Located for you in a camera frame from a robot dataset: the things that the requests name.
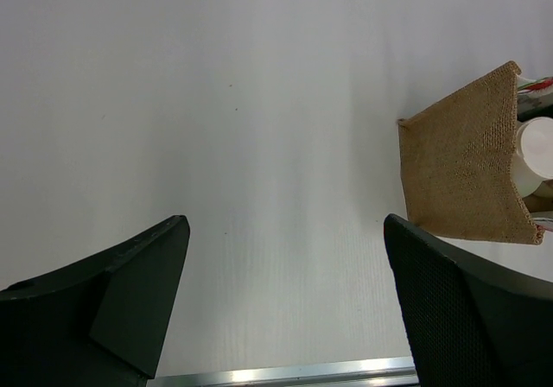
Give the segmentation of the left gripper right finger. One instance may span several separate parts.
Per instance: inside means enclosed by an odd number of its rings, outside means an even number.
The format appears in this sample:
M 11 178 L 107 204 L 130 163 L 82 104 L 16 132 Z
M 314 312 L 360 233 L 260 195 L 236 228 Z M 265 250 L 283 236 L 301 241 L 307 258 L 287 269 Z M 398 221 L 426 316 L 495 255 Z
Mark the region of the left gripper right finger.
M 390 214 L 385 249 L 422 386 L 550 386 L 552 284 Z

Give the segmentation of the burlap watermelon canvas bag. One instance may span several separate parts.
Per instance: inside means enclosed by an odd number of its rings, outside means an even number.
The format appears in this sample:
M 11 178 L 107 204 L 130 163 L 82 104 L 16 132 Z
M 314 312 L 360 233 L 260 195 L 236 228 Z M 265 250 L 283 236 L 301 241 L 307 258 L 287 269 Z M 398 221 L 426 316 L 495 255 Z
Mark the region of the burlap watermelon canvas bag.
M 397 122 L 408 220 L 436 236 L 543 242 L 512 178 L 517 77 L 508 61 Z

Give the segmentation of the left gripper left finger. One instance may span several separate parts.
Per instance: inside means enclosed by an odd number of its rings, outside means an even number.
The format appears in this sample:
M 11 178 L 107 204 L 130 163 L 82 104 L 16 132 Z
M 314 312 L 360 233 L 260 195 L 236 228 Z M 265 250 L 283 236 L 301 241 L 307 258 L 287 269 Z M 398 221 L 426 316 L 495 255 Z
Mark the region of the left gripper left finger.
M 3 386 L 144 386 L 155 378 L 190 226 L 175 215 L 1 292 Z

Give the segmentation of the pale green white-capped bottle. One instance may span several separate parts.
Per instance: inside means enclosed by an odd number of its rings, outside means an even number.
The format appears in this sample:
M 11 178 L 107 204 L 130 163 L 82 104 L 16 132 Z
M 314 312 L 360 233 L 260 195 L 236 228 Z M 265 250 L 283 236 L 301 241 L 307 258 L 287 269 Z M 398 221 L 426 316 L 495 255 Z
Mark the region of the pale green white-capped bottle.
M 535 117 L 518 123 L 511 179 L 524 198 L 552 179 L 552 119 Z

